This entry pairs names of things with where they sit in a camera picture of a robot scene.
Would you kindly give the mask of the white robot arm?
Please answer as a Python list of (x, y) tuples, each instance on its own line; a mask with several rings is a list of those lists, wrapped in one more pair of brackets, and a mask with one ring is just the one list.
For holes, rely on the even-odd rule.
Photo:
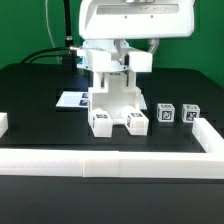
[(150, 72), (161, 38), (194, 31), (195, 0), (82, 0), (77, 54), (93, 72)]

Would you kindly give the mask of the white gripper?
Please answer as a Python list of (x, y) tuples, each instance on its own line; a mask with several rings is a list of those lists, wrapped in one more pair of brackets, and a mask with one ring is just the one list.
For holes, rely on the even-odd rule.
[(79, 34), (91, 39), (150, 39), (188, 37), (194, 31), (195, 0), (82, 0)]

